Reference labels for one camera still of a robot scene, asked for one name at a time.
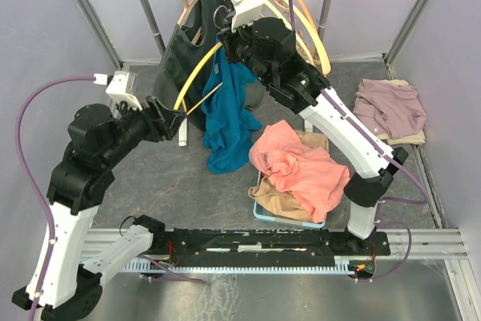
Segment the pink t shirt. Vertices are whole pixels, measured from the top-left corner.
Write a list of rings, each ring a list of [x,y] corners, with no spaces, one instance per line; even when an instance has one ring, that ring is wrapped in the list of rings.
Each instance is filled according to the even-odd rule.
[[[303,145],[295,130],[281,120],[267,126],[249,158],[278,191],[291,193],[315,223],[325,222],[341,202],[349,169],[321,147]]]

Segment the beige t shirt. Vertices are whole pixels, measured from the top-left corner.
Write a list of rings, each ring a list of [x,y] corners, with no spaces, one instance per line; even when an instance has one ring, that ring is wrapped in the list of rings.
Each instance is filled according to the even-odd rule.
[[[300,142],[310,148],[321,147],[328,151],[328,138],[320,133],[295,130]],[[302,222],[311,222],[309,213],[301,206],[291,193],[278,191],[275,186],[262,176],[259,184],[250,187],[248,196],[262,206],[269,215]]]

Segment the yellow plastic hanger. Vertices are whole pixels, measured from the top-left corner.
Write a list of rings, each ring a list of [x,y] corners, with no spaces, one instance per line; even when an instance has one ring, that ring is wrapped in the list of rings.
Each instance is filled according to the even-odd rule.
[[[195,8],[200,10],[199,20],[200,23],[202,23],[201,3],[199,2]],[[187,35],[187,32],[190,30],[195,34],[201,33],[201,28],[202,25],[196,29],[188,28],[187,30],[183,30],[182,27],[180,28],[176,25],[175,32],[172,34],[171,40],[168,44],[169,51],[171,52],[171,61],[176,62],[172,63],[172,66],[178,67],[176,71],[172,70],[172,79],[179,91],[177,100],[174,103],[174,109],[178,110],[180,107],[183,107],[187,116],[194,112],[207,98],[210,97],[211,94],[213,94],[214,91],[219,88],[219,86],[215,86],[214,90],[208,91],[207,95],[198,101],[197,104],[193,105],[189,110],[187,109],[185,100],[187,92],[194,83],[194,80],[198,77],[201,71],[204,70],[204,67],[207,67],[215,53],[222,47],[221,43],[217,42],[205,55],[201,56],[203,48],[200,45],[195,45],[195,42]]]

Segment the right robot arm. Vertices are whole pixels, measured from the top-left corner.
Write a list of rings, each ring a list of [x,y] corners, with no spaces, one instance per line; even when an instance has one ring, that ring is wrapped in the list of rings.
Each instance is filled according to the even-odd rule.
[[[263,17],[237,26],[233,15],[217,35],[230,63],[241,62],[281,105],[320,129],[355,168],[344,193],[351,201],[346,248],[372,245],[377,205],[408,157],[373,135],[343,104],[327,78],[296,50],[296,34],[281,19]]]

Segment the cream plastic hanger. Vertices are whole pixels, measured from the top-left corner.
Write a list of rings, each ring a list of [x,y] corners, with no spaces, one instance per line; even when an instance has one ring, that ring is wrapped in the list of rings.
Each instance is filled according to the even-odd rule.
[[[234,16],[234,8],[233,8],[230,0],[225,0],[225,1],[229,5],[231,5],[231,10],[233,12],[233,15],[231,16],[231,20],[232,20],[232,17]],[[284,2],[286,2],[289,5],[289,16],[290,17],[287,17],[286,14],[283,11],[280,11],[280,13],[276,14],[275,11],[278,11],[278,8],[276,8],[273,4],[271,4],[271,0],[264,0],[262,12],[265,8],[267,8],[268,10],[271,11],[271,13],[274,15],[274,17],[276,19],[281,20],[281,23],[284,26],[286,26],[287,29],[294,30],[295,33],[296,33],[297,30],[301,28],[301,21],[299,20],[301,15],[300,14],[298,16],[295,15],[294,7],[297,7],[298,9],[301,9],[301,8],[298,5],[298,3],[296,2],[296,0],[284,0]],[[260,14],[260,17],[257,20],[260,20],[263,17],[262,12]],[[304,42],[306,44],[309,44],[310,46],[312,46],[313,42],[312,42],[311,38],[314,37],[314,35],[309,36],[307,31],[304,30],[304,29],[302,29],[302,32],[303,32]],[[316,47],[317,47],[317,51],[320,55],[320,59],[321,59],[321,62],[322,62],[322,65],[318,68],[320,69],[322,74],[327,75],[331,72],[331,62],[330,62],[330,59],[328,57],[327,51],[325,49],[325,46],[324,46],[321,38],[316,39]]]

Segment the teal blue t shirt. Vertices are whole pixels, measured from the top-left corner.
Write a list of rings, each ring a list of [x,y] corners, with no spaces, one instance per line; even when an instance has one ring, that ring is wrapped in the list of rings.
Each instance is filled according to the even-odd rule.
[[[245,108],[247,87],[258,81],[242,63],[229,63],[225,49],[213,55],[202,95],[205,115],[203,145],[211,150],[207,168],[214,174],[238,170],[249,161],[252,133],[262,124]]]

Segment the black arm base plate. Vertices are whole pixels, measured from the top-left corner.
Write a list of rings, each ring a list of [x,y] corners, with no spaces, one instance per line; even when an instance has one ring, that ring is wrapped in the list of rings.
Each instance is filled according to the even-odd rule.
[[[327,229],[271,229],[222,231],[207,229],[174,229],[155,235],[141,248],[150,255],[172,255],[174,264],[206,262],[208,265],[238,259],[304,260],[315,257],[389,256],[385,232],[375,230],[362,240],[347,231]]]

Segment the pale peach plastic hanger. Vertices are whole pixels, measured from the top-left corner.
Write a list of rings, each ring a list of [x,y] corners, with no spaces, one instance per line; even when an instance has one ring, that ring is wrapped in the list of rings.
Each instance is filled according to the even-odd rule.
[[[289,5],[284,2],[284,0],[271,0],[271,4],[273,4],[276,8],[278,8],[278,11],[275,11],[275,13],[280,13],[280,11],[283,11],[287,17],[289,16]],[[296,16],[299,14],[301,17],[299,20],[301,21],[301,28],[297,30],[297,45],[296,49],[301,51],[302,56],[312,65],[315,65],[316,67],[320,67],[322,65],[320,55],[317,51],[316,47],[316,39],[319,39],[319,36],[317,35],[317,32],[312,30],[310,27],[310,24],[307,20],[307,18],[304,15],[304,12],[302,9],[298,9],[297,7],[294,7],[294,13]],[[309,36],[314,35],[314,37],[311,38],[313,44],[310,46],[309,44],[306,44],[304,42],[303,38],[303,32],[302,29],[306,30]]]

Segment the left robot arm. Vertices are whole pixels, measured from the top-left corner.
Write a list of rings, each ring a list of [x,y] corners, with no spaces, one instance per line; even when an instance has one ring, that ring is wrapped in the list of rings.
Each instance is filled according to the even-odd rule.
[[[34,320],[80,320],[100,300],[103,288],[134,257],[165,248],[165,225],[140,216],[126,233],[88,262],[80,254],[93,218],[113,183],[113,169],[142,141],[170,141],[186,115],[153,96],[139,111],[117,119],[104,104],[78,110],[68,126],[70,143],[53,169],[43,201],[47,230],[30,283],[12,302]]]

